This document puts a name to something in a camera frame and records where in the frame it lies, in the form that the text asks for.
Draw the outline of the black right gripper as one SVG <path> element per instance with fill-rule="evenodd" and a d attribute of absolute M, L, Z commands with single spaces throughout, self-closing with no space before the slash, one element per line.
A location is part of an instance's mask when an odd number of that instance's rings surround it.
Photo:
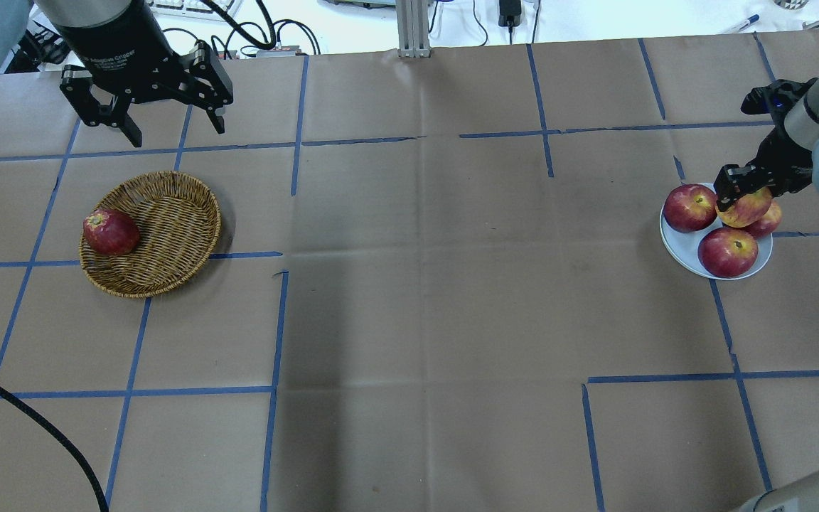
<path fill-rule="evenodd" d="M 796 106 L 816 84 L 811 78 L 805 83 L 776 79 L 769 85 L 755 87 L 742 100 L 744 114 L 769 114 L 773 129 L 760 143 L 756 155 L 744 166 L 727 164 L 721 167 L 714 181 L 716 207 L 729 210 L 740 198 L 767 188 L 773 197 L 797 193 L 812 183 L 812 156 L 790 135 L 786 120 Z"/>

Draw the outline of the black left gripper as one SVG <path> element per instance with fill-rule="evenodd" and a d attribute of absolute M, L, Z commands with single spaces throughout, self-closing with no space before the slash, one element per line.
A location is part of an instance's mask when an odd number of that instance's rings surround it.
<path fill-rule="evenodd" d="M 50 21 L 81 65 L 66 65 L 60 90 L 87 126 L 119 129 L 142 148 L 130 105 L 175 100 L 201 108 L 218 135 L 233 101 L 230 76 L 211 46 L 173 51 L 145 1 L 52 1 Z"/>

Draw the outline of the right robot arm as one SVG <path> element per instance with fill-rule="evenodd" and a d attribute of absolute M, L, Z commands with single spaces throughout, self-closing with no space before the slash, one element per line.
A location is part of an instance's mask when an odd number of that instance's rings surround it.
<path fill-rule="evenodd" d="M 773 129 L 744 166 L 723 166 L 714 181 L 717 206 L 729 210 L 761 188 L 774 197 L 813 184 L 819 192 L 819 78 L 778 79 L 742 100 L 744 114 L 769 114 Z"/>

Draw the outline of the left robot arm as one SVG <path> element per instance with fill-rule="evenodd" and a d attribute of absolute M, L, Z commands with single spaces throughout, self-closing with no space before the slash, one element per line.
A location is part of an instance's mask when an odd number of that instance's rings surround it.
<path fill-rule="evenodd" d="M 233 103 L 230 76 L 207 42 L 181 55 L 168 42 L 145 1 L 0 1 L 0 67 L 25 35 L 33 9 L 77 56 L 59 88 L 87 126 L 107 126 L 139 148 L 133 104 L 175 100 L 207 113 L 218 134 Z"/>

